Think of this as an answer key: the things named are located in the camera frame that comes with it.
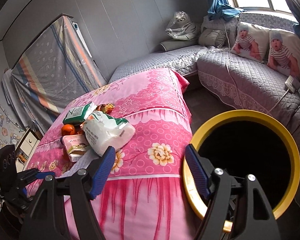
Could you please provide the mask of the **pink cardboard box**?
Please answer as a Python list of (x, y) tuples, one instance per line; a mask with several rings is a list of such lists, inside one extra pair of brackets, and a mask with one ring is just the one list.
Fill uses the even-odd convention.
[(65, 135), (62, 137), (62, 143), (69, 160), (73, 163), (79, 159), (90, 149), (89, 142), (85, 135)]

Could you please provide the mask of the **orange fruit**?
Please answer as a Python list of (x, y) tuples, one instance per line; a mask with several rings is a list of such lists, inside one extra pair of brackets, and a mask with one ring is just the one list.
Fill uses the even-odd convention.
[(61, 134), (62, 134), (62, 136), (75, 135), (76, 129), (75, 129), (74, 125), (66, 124), (66, 125), (63, 125), (63, 127), (61, 128)]

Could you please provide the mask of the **white foam net sleeve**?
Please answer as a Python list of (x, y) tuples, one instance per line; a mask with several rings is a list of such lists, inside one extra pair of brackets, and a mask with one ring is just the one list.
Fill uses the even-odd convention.
[(100, 159), (100, 156), (97, 155), (94, 150), (89, 149), (77, 162), (75, 162), (70, 170), (66, 171), (59, 178), (70, 177), (82, 168), (87, 169), (90, 163), (96, 159)]

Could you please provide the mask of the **orange snack bag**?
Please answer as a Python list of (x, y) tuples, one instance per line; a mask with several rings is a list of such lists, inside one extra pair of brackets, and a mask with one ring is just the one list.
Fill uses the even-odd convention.
[(114, 110), (115, 106), (112, 103), (100, 104), (96, 107), (96, 111), (101, 111), (105, 114), (110, 114)]

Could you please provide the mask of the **black bin with yellow rim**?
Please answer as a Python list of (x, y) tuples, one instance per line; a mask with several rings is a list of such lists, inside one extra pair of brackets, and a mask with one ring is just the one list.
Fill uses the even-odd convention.
[[(276, 222), (289, 208), (300, 182), (300, 154), (292, 135), (276, 119), (252, 110), (224, 112), (204, 123), (189, 144), (215, 168), (231, 176), (254, 175)], [(190, 205), (203, 221), (209, 203), (200, 198), (185, 157), (183, 181)], [(232, 196), (222, 233), (228, 239), (235, 202), (236, 197)]]

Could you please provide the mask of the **pink floral table cloth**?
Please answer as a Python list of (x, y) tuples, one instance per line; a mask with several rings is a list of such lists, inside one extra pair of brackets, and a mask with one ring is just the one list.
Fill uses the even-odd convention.
[(75, 98), (68, 108), (112, 103), (111, 115), (135, 128), (116, 153), (102, 194), (92, 202), (106, 239), (193, 239), (195, 215), (181, 178), (192, 138), (183, 99), (188, 81), (168, 69), (152, 69)]

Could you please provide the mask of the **grey quilted sofa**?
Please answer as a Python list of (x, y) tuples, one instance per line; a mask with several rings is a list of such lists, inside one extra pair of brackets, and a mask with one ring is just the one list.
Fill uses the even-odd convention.
[[(195, 45), (127, 61), (115, 69), (110, 81), (165, 67), (183, 76), (198, 74), (206, 89), (235, 109), (269, 113), (290, 131), (300, 151), (300, 88), (286, 94), (287, 77), (266, 63), (233, 54), (227, 46)], [(300, 202), (300, 184), (296, 200)]]

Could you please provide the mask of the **white power adapter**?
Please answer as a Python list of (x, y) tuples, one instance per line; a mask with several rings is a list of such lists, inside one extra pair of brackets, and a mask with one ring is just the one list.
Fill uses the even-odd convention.
[(295, 93), (300, 88), (300, 80), (290, 75), (285, 81), (285, 87), (291, 93)]

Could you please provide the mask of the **right baby print pillow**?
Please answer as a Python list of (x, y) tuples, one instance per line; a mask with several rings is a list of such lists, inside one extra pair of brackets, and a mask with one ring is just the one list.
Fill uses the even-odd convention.
[(267, 66), (300, 79), (300, 38), (291, 31), (270, 29)]

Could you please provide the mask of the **baby print pillow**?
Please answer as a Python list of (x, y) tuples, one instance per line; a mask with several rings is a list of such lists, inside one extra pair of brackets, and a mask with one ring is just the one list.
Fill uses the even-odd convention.
[(269, 28), (240, 22), (231, 53), (262, 63), (269, 48)]
[(267, 66), (300, 79), (300, 38), (291, 31), (270, 29)]

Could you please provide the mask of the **left baby print pillow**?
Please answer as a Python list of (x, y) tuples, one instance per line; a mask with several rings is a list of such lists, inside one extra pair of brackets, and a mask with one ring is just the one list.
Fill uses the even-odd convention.
[(240, 22), (231, 53), (262, 63), (269, 48), (269, 28)]

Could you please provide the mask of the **grey cushion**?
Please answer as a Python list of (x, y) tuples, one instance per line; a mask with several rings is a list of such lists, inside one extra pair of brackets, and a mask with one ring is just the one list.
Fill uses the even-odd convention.
[(201, 46), (222, 48), (226, 45), (229, 37), (227, 30), (213, 30), (205, 28), (201, 33), (198, 43)]

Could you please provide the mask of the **grey rolled pillow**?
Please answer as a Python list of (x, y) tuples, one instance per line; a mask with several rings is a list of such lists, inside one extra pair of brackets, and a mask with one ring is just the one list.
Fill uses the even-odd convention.
[(168, 52), (180, 48), (185, 48), (189, 46), (194, 46), (197, 45), (198, 41), (197, 40), (192, 40), (192, 41), (183, 41), (183, 40), (168, 40), (168, 41), (163, 41), (159, 44), (159, 47), (162, 51)]

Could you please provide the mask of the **tiger toy in plastic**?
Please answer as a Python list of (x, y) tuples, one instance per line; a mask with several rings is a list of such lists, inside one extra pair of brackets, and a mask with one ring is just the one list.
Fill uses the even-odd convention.
[(165, 33), (175, 40), (191, 41), (200, 35), (200, 25), (191, 21), (186, 12), (177, 11), (167, 25)]

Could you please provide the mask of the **blue curtain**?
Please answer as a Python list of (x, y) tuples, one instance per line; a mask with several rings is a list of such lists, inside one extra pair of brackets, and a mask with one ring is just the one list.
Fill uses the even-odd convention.
[(222, 19), (225, 22), (229, 22), (245, 11), (241, 8), (232, 7), (228, 0), (207, 0), (207, 2), (209, 5), (207, 16), (210, 21)]

